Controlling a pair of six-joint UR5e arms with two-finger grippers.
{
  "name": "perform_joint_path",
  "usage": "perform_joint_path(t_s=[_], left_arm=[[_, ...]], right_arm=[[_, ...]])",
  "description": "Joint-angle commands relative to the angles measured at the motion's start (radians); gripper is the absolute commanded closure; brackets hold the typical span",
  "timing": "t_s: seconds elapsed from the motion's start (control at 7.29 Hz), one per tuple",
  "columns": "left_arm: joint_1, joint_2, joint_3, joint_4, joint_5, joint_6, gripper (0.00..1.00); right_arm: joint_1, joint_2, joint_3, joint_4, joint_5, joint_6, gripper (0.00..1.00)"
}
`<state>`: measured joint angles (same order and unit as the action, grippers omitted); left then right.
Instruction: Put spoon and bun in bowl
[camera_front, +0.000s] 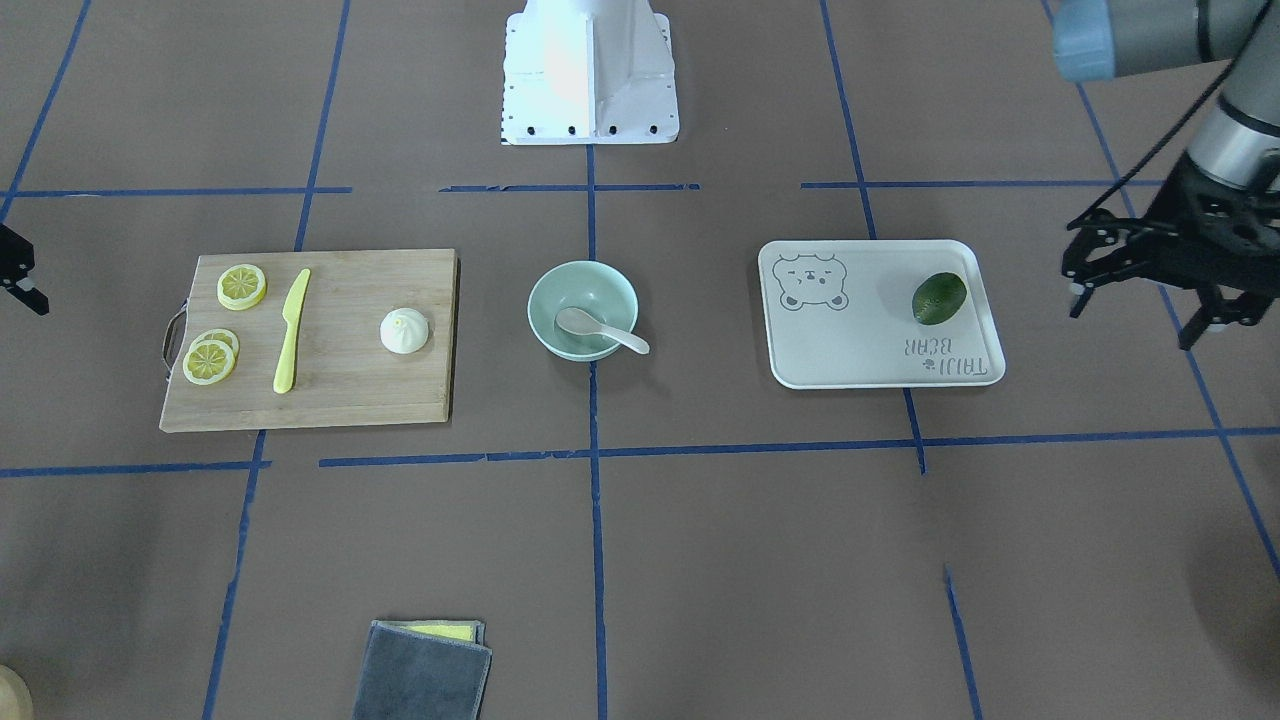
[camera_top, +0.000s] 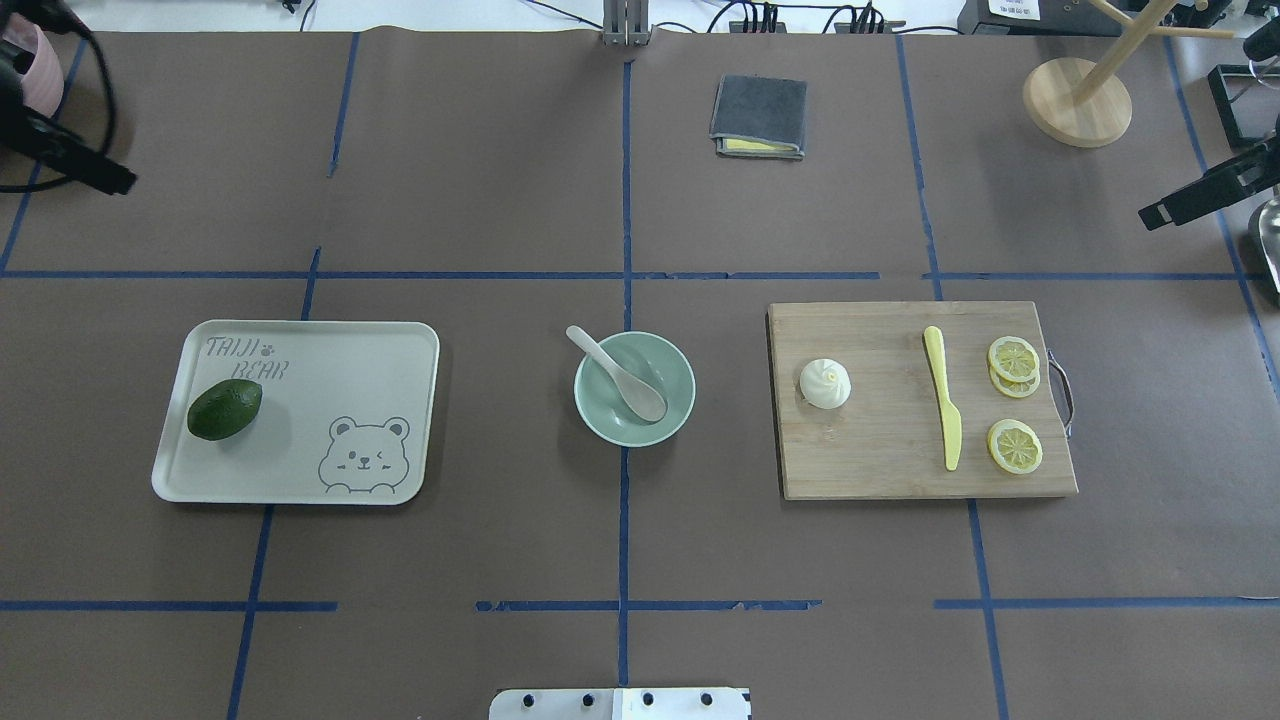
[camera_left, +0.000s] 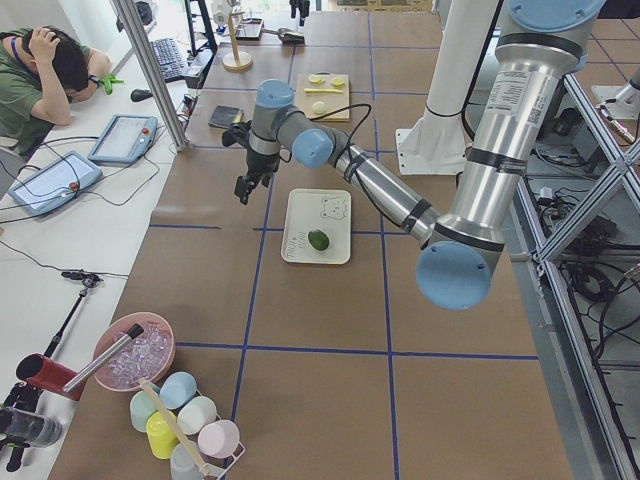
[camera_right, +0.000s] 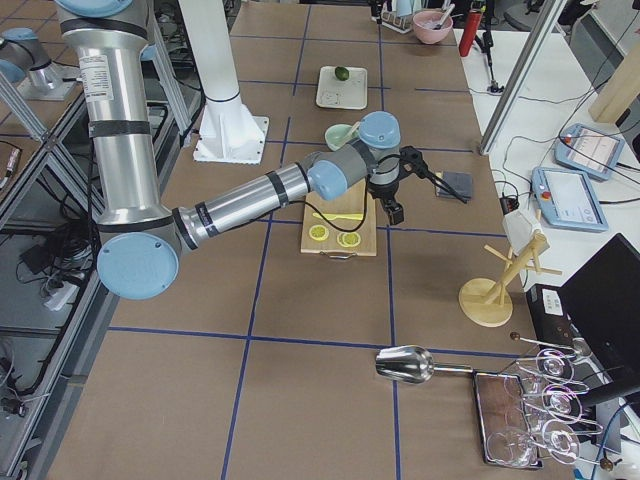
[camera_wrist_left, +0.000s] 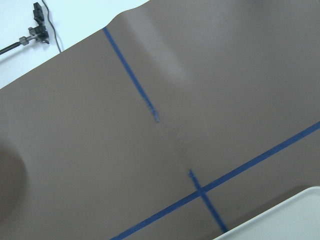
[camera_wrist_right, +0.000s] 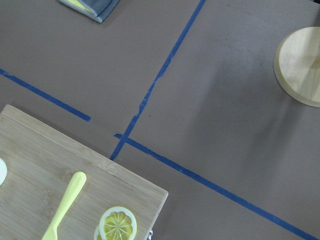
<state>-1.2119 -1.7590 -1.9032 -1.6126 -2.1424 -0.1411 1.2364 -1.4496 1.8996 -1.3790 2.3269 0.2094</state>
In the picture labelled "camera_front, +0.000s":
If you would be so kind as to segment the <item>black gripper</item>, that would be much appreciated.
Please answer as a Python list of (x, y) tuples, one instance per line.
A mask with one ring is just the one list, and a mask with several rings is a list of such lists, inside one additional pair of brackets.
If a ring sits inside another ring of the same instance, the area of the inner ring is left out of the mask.
[[(1277, 154), (1260, 160), (1254, 177), (1235, 187), (1181, 156), (1143, 217), (1103, 208), (1078, 217), (1062, 254), (1069, 316), (1084, 313), (1094, 288), (1142, 278), (1194, 290), (1199, 306), (1178, 333), (1181, 351), (1211, 328), (1251, 325), (1251, 295), (1275, 300), (1279, 292)], [(1229, 299), (1221, 288), (1240, 293)]]

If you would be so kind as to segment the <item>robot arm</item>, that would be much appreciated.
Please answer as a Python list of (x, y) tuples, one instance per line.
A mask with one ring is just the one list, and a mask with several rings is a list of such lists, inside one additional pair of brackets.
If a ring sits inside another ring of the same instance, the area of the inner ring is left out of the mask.
[(1105, 286), (1144, 279), (1196, 293), (1179, 347), (1212, 329), (1256, 325), (1279, 296), (1279, 9), (1275, 1), (1064, 1), (1053, 59), (1071, 83), (1220, 63), (1221, 70), (1143, 155), (1151, 161), (1203, 120), (1147, 210), (1117, 217), (1116, 179), (1069, 224), (1060, 272), (1079, 316)]

